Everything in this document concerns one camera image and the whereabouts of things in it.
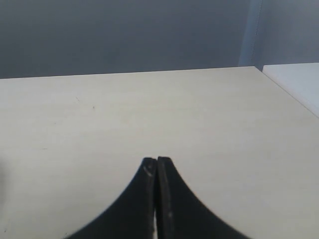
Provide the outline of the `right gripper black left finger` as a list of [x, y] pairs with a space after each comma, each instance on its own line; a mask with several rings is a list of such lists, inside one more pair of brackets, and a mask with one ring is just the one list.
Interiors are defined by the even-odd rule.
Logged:
[[101, 215], [69, 239], [152, 239], [157, 160], [144, 158], [129, 185]]

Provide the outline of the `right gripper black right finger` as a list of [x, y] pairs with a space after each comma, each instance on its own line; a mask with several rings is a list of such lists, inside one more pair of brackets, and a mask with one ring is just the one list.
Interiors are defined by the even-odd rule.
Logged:
[[246, 239], [189, 189], [169, 157], [157, 166], [157, 228], [159, 239]]

